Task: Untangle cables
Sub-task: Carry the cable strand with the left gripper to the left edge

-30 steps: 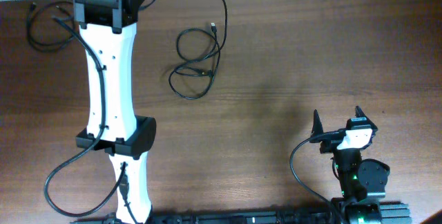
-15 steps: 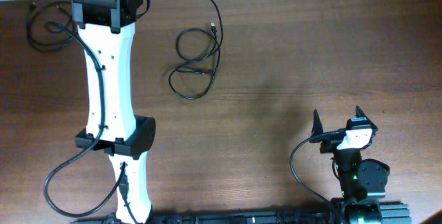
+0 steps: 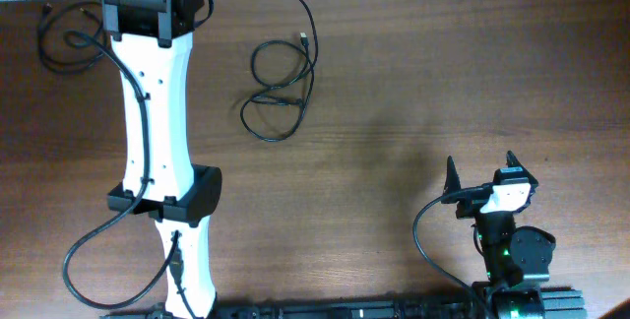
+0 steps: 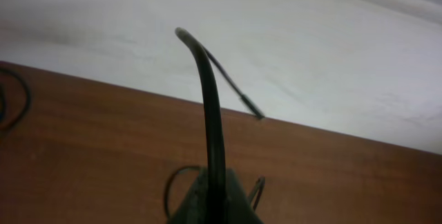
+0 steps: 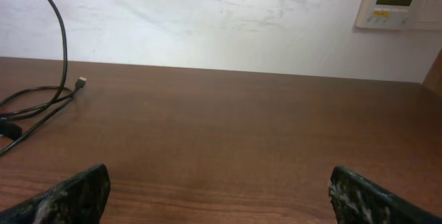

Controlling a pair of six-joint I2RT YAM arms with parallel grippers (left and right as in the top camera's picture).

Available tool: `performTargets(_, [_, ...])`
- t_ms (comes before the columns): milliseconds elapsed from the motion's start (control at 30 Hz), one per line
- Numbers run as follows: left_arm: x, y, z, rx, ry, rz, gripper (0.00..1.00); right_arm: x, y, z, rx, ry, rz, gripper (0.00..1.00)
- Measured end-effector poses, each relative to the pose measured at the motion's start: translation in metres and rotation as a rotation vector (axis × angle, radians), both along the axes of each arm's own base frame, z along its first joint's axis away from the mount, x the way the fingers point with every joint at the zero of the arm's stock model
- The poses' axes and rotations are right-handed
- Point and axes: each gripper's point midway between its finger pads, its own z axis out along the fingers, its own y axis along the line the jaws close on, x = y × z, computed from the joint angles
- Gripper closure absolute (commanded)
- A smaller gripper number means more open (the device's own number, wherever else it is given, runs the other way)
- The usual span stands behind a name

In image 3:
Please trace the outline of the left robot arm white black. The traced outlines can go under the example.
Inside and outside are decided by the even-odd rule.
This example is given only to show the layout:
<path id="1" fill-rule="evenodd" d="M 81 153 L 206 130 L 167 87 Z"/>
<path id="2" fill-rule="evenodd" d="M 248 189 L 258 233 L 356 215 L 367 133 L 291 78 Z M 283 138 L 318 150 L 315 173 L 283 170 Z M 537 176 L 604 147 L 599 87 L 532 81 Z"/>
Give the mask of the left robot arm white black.
<path id="1" fill-rule="evenodd" d="M 207 318 L 217 299 L 209 227 L 222 175 L 190 160 L 186 80 L 195 16 L 213 0 L 99 1 L 124 84 L 127 134 L 126 170 L 108 206 L 155 220 L 166 259 L 165 311 Z"/>

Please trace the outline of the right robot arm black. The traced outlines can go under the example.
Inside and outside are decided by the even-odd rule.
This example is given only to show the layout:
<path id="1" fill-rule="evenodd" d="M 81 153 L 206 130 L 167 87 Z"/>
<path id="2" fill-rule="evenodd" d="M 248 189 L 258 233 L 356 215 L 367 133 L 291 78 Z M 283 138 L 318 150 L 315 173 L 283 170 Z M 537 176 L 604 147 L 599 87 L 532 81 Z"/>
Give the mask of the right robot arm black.
<path id="1" fill-rule="evenodd" d="M 556 239 L 530 225 L 516 225 L 515 216 L 532 202 L 537 179 L 506 154 L 506 166 L 492 180 L 463 187 L 453 158 L 447 158 L 442 204 L 456 206 L 456 218 L 473 220 L 473 236 L 484 262 L 487 281 L 471 286 L 487 318 L 542 318 L 540 285 L 550 278 Z"/>

